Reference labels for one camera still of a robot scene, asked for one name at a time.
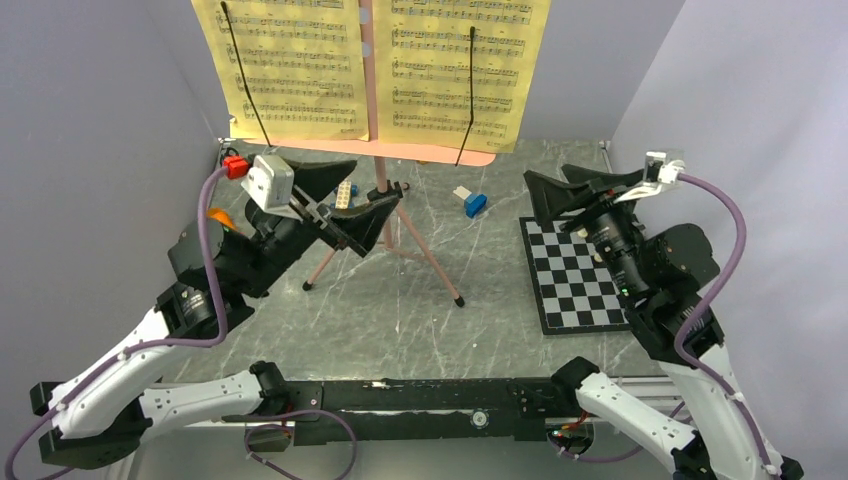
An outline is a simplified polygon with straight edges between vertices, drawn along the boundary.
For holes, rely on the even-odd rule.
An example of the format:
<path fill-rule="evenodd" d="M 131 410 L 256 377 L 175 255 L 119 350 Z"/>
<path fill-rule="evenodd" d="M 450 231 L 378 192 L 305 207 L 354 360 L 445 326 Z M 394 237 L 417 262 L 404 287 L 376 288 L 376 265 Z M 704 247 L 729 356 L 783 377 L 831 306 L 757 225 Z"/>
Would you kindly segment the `pink music stand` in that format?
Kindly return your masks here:
<path fill-rule="evenodd" d="M 341 152 L 304 164 L 229 155 L 251 238 L 227 237 L 225 287 L 267 292 L 315 241 L 391 244 L 405 185 L 388 158 L 484 166 L 519 136 L 547 1 L 196 1 L 232 137 Z"/>

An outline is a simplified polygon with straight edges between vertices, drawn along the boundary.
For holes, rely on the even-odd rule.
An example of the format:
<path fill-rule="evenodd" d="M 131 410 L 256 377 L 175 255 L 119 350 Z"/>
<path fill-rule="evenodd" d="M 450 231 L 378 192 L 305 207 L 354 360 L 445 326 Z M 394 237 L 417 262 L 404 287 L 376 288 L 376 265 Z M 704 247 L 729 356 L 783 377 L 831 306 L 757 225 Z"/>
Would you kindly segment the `orange toy microphone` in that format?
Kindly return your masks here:
<path fill-rule="evenodd" d="M 206 216 L 210 219 L 216 220 L 230 230 L 237 229 L 230 215 L 223 209 L 209 208 L 206 210 Z"/>

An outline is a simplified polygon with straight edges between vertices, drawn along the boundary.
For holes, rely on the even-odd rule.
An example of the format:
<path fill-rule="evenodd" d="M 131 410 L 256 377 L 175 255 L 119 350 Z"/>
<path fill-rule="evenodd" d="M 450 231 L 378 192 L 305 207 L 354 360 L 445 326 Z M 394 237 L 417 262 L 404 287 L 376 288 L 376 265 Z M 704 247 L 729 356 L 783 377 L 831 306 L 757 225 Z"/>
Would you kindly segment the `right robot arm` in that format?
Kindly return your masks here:
<path fill-rule="evenodd" d="M 600 368 L 577 357 L 551 380 L 554 407 L 584 410 L 607 421 L 650 453 L 675 479 L 800 479 L 800 463 L 777 451 L 761 432 L 739 389 L 721 325 L 712 311 L 744 253 L 747 226 L 735 202 L 688 175 L 679 161 L 651 161 L 629 174 L 567 166 L 562 179 L 527 171 L 536 221 L 551 227 L 568 214 L 566 233 L 582 232 L 609 272 L 632 333 L 676 387 L 691 415 L 684 423 L 626 392 Z M 719 266 L 710 241 L 692 223 L 644 236 L 638 200 L 683 183 L 712 194 L 736 230 L 731 255 Z"/>

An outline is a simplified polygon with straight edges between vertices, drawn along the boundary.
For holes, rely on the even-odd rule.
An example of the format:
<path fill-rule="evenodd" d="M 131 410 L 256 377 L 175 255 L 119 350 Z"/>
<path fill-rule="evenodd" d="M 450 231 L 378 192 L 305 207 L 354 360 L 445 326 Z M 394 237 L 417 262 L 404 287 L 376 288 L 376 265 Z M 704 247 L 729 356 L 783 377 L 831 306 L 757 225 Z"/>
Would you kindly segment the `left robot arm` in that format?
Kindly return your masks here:
<path fill-rule="evenodd" d="M 158 381 L 171 364 L 222 343 L 253 314 L 250 300 L 266 295 L 314 243 L 362 256 L 374 248 L 405 189 L 387 184 L 354 208 L 326 204 L 355 166 L 276 155 L 223 160 L 202 185 L 196 219 L 169 250 L 175 283 L 84 372 L 31 389 L 41 461 L 60 473 L 96 470 L 196 422 L 292 412 L 286 381 L 268 361 L 185 387 Z"/>

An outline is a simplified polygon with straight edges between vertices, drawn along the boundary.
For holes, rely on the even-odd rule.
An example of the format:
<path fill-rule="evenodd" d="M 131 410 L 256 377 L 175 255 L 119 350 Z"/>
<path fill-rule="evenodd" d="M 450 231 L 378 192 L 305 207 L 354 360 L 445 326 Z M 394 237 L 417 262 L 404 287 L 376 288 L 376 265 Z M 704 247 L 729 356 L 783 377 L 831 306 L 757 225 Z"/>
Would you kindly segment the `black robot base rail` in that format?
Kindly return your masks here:
<path fill-rule="evenodd" d="M 511 438 L 589 444 L 590 414 L 547 377 L 290 381 L 285 424 L 297 446 Z"/>

